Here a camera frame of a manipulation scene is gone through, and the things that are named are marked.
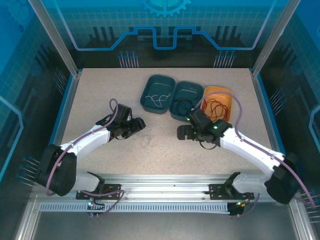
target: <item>red string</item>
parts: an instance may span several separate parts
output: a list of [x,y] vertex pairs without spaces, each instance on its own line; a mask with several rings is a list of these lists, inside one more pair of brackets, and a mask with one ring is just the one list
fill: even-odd
[[210,107],[209,113],[206,112],[205,114],[210,117],[211,121],[215,122],[218,119],[222,119],[224,121],[227,120],[229,110],[226,105],[214,98],[211,98],[208,101],[204,100],[202,110],[205,112],[208,106]]

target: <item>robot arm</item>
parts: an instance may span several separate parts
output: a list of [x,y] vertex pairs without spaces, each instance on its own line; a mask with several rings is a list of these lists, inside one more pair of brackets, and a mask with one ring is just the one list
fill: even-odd
[[192,110],[188,120],[191,125],[182,125],[177,129],[179,140],[187,137],[188,140],[216,144],[240,155],[264,173],[260,178],[240,172],[233,173],[224,184],[225,191],[230,196],[235,191],[241,194],[268,193],[279,203],[290,202],[300,185],[280,162],[289,165],[301,177],[300,161],[295,155],[284,155],[268,149],[241,133],[239,137],[231,124],[223,120],[213,123],[200,108]]
[[53,165],[62,152],[71,145],[72,147],[63,156],[60,165],[54,172],[49,189],[59,196],[64,196],[70,191],[88,191],[101,194],[104,190],[105,180],[91,172],[77,172],[77,165],[87,154],[99,146],[120,136],[127,139],[146,127],[141,118],[132,118],[131,108],[122,104],[118,105],[114,121],[108,127],[100,129],[108,123],[109,117],[112,118],[113,115],[106,116],[96,122],[88,132],[82,135],[86,136],[76,144],[74,144],[75,139],[60,146],[54,144],[47,146],[37,169],[35,181],[45,187]]

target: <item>aluminum frame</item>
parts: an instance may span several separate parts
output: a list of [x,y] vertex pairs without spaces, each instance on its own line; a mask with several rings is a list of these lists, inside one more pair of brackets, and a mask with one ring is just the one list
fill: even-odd
[[262,67],[266,63],[269,55],[271,54],[272,50],[274,49],[276,43],[278,42],[279,38],[281,37],[282,33],[284,32],[287,24],[289,23],[292,15],[295,13],[296,8],[298,7],[301,0],[289,0],[288,3],[285,5],[278,21],[276,22],[270,36],[268,37],[265,45],[263,46],[262,51],[260,52],[252,70],[253,76],[258,76]]
[[28,0],[31,7],[33,8],[35,14],[39,18],[42,26],[44,27],[46,33],[48,34],[49,38],[51,39],[53,45],[55,46],[56,50],[58,51],[59,55],[61,56],[64,64],[68,68],[69,72],[72,76],[78,76],[78,68],[70,55],[63,39],[61,38],[54,22],[52,21],[51,17],[47,9],[45,8],[44,4],[41,0]]
[[[262,90],[259,85],[257,77],[252,77],[255,91],[260,103],[261,111],[266,123],[269,136],[272,141],[272,147],[279,149],[277,138],[268,110],[266,108],[265,100],[262,96]],[[73,102],[73,96],[68,98],[68,101]],[[71,107],[63,111],[61,120],[68,119]],[[59,131],[64,132],[66,125],[60,126]],[[103,175],[107,182],[110,184],[121,184],[122,189],[126,192],[123,196],[123,203],[223,203],[223,202],[237,202],[236,200],[210,200],[209,195],[204,194],[208,190],[208,184],[223,184],[229,175],[216,174],[216,175],[126,175],[126,174],[106,174]],[[35,185],[32,189],[30,196],[31,207],[29,202],[25,209],[23,219],[21,221],[16,240],[29,240],[32,233],[35,231],[37,218],[39,216],[39,209],[42,203],[85,203],[86,200],[75,200],[76,193],[69,193],[64,197],[52,196],[47,197],[44,189],[40,185]],[[277,205],[270,196],[262,195],[260,202],[274,203]],[[292,224],[296,228],[297,238],[300,240],[315,240],[315,234],[311,227],[310,221],[307,217],[304,206],[293,200],[290,203],[292,212]]]
[[62,142],[62,139],[64,137],[64,133],[66,130],[66,126],[68,123],[68,117],[72,108],[72,104],[75,99],[76,91],[78,88],[79,80],[81,77],[82,71],[80,70],[77,74],[77,76],[73,76],[71,79],[70,87],[69,89],[66,89],[64,94],[66,95],[65,104],[61,106],[62,112],[60,118],[56,119],[56,132],[52,133],[52,144],[60,145]]

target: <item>speckled tabletop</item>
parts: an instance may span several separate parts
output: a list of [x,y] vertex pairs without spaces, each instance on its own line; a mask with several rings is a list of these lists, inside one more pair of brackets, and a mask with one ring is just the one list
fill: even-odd
[[[231,174],[260,173],[237,154],[217,147],[206,150],[198,142],[177,139],[177,127],[184,122],[170,112],[158,115],[143,110],[140,97],[150,76],[166,75],[178,81],[230,89],[243,106],[239,130],[256,142],[270,147],[266,126],[247,68],[86,68],[75,94],[62,143],[89,130],[111,113],[109,100],[132,108],[133,117],[146,128],[126,140],[113,140],[87,155],[79,168],[97,174]],[[233,101],[230,123],[239,107]]]

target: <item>orange container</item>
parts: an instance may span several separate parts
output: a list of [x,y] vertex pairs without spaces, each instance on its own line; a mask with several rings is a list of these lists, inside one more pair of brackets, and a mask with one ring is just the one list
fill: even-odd
[[[233,94],[232,91],[224,87],[208,86],[204,90],[203,96],[221,91]],[[227,94],[212,94],[202,101],[201,109],[208,117],[210,117],[212,122],[216,122],[218,119],[228,122],[231,117],[232,100],[232,97]]]

